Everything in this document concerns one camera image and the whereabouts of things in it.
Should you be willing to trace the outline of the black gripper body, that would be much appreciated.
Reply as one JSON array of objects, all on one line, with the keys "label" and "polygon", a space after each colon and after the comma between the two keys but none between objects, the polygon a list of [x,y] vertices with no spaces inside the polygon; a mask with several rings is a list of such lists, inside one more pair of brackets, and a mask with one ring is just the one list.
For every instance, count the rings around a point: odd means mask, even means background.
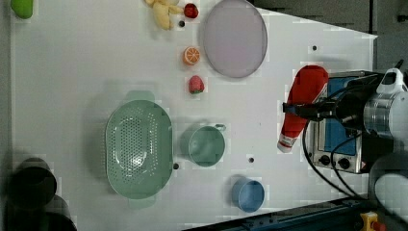
[{"label": "black gripper body", "polygon": [[351,86],[320,100],[318,112],[324,118],[335,118],[346,129],[362,129],[364,107],[370,98],[367,86]]}]

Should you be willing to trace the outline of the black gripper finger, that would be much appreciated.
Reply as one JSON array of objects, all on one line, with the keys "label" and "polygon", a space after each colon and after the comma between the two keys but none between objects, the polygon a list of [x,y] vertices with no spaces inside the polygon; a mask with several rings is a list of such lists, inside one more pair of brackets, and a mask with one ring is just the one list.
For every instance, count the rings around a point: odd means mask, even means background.
[{"label": "black gripper finger", "polygon": [[283,103],[283,112],[296,116],[316,116],[319,112],[315,104],[288,104]]}]

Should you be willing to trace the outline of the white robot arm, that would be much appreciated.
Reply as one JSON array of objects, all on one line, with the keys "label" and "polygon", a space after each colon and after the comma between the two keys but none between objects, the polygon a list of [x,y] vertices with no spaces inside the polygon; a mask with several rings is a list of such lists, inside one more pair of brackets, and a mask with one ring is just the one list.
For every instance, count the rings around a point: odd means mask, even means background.
[{"label": "white robot arm", "polygon": [[283,104],[285,120],[278,142],[283,152],[292,148],[309,120],[327,118],[348,130],[407,144],[407,85],[398,68],[351,80],[344,88],[324,95],[328,82],[328,76],[316,65],[301,69],[295,76]]}]

